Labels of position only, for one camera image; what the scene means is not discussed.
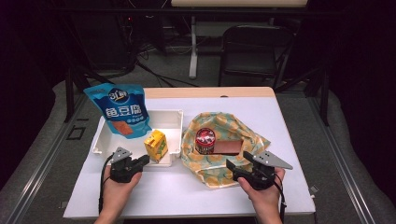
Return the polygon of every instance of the patterned cloth bag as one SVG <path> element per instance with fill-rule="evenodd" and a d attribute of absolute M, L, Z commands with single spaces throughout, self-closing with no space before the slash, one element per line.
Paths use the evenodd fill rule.
<path fill-rule="evenodd" d="M 236 156 L 212 154 L 203 155 L 195 149 L 195 137 L 199 130 L 208 128 L 216 134 L 216 141 L 242 141 L 242 148 Z M 210 188 L 224 188 L 235 185 L 233 173 L 226 167 L 226 159 L 236 166 L 251 170 L 251 163 L 243 157 L 243 151 L 253 155 L 262 153 L 270 142 L 249 129 L 232 114 L 205 112 L 196 116 L 184 132 L 181 141 L 181 159 L 203 183 Z"/>

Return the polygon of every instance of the blue snack bag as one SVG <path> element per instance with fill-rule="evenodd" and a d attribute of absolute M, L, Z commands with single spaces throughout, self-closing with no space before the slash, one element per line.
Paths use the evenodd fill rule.
<path fill-rule="evenodd" d="M 111 132 L 137 138 L 151 131 L 145 92 L 140 85 L 104 83 L 84 92 L 102 111 Z"/>

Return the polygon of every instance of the red can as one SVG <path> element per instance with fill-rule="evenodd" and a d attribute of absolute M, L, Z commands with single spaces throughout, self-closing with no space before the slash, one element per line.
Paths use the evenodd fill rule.
<path fill-rule="evenodd" d="M 213 154 L 216 135 L 211 129 L 200 129 L 195 135 L 195 149 L 204 155 Z"/>

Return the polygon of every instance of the yellow carton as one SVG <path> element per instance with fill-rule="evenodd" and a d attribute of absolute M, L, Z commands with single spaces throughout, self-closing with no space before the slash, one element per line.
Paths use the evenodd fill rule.
<path fill-rule="evenodd" d="M 146 138 L 145 147 L 149 157 L 157 163 L 160 162 L 161 158 L 168 151 L 165 134 L 158 130 L 154 130 L 151 136 Z"/>

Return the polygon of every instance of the black chair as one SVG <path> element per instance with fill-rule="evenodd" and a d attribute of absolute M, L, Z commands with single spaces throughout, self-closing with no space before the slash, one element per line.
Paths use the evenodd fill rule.
<path fill-rule="evenodd" d="M 292 46 L 294 33 L 278 26 L 238 25 L 222 37 L 219 83 L 223 76 L 262 77 L 282 80 L 281 68 Z"/>

